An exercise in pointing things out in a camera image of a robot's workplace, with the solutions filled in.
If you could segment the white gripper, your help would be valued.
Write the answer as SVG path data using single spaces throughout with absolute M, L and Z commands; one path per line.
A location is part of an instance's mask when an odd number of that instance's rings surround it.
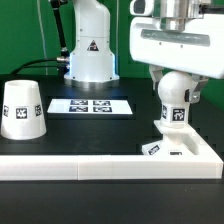
M 183 32 L 163 31 L 159 19 L 136 17 L 131 22 L 129 46 L 135 61 L 150 64 L 154 90 L 163 77 L 163 67 L 193 73 L 186 102 L 200 101 L 208 77 L 224 79 L 224 15 L 188 20 Z

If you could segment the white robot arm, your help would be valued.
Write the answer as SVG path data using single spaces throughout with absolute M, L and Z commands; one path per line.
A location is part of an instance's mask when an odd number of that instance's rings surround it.
M 110 50 L 110 13 L 97 0 L 73 0 L 76 46 L 70 53 L 70 83 L 107 83 L 116 78 Z M 131 0 L 129 49 L 150 65 L 155 84 L 164 68 L 192 75 L 188 101 L 196 103 L 210 78 L 224 79 L 224 5 L 211 0 Z

